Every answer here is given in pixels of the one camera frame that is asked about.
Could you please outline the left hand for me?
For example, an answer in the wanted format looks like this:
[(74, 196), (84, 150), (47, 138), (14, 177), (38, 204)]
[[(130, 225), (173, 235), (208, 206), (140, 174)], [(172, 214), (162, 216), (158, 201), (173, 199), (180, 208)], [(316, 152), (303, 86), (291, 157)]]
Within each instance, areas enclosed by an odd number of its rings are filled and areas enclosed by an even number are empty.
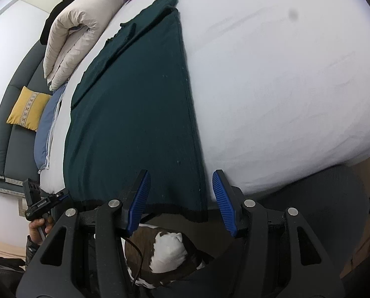
[(36, 219), (29, 224), (29, 237), (30, 240), (36, 244), (41, 245), (48, 235), (51, 232), (55, 221), (51, 215), (48, 218)]

